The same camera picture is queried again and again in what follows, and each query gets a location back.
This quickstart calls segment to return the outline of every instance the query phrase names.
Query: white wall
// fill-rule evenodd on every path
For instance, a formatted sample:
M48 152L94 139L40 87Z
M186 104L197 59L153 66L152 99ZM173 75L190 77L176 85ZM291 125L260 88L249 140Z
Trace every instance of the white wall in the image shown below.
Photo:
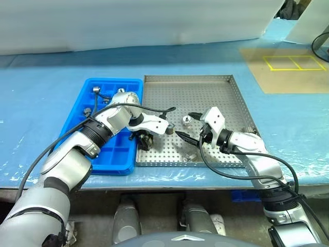
M284 0L2 0L0 54L260 37Z

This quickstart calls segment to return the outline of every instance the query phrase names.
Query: perforated metal tray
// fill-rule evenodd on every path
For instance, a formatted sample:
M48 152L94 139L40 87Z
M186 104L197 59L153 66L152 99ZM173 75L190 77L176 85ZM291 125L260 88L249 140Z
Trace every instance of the perforated metal tray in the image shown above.
M143 105L157 109L177 107L176 111L167 114L167 120L175 124L175 130L184 131L196 139L199 137L202 123L192 119L192 125L185 127L182 118L189 112L203 113L213 106L217 106L225 117L227 129L252 130L259 134L232 75L145 76ZM207 144L204 144L204 149L208 160L215 167L242 167L241 161L235 155L220 153L218 148L213 149ZM186 156L194 158L186 162ZM136 165L205 166L199 150L176 134L155 136L151 150L137 152Z

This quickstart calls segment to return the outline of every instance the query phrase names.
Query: blue plastic tray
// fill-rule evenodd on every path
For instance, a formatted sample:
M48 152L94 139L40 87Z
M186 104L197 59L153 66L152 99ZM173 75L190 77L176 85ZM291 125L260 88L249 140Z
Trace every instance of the blue plastic tray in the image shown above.
M85 119L83 110L87 107L94 108L95 94L93 87L99 86L101 94L113 96L118 89L135 92L140 101L142 100L143 82L140 79L117 79L117 78L90 78L87 79L76 100L60 135ZM98 108L105 107L103 99L98 97ZM124 128L112 137L102 148L99 156L90 159L93 165L92 174L127 175L134 170L137 142L128 140L131 132Z

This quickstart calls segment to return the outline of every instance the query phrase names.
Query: blue table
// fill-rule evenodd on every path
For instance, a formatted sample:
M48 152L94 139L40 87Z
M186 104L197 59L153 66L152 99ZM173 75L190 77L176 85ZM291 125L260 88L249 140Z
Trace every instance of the blue table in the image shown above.
M264 94L239 53L242 47L305 48L282 42L293 24L274 20L261 39L249 41L0 56L0 188L17 188L33 160L58 137L87 78L144 75L234 75L269 151L294 166L301 184L328 184L328 94ZM27 187L37 181L41 165ZM243 169L222 170L246 175ZM124 177L92 175L84 184L125 189L250 186L207 168L175 167L136 167Z

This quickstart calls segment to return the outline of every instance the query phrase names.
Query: metal leg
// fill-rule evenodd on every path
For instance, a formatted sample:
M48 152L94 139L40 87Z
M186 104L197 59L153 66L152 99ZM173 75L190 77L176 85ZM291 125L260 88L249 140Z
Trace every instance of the metal leg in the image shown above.
M210 215L201 205L187 203L184 207L183 218L187 231L217 234Z
M113 223L113 244L141 235L138 211L130 199L124 199L118 206Z

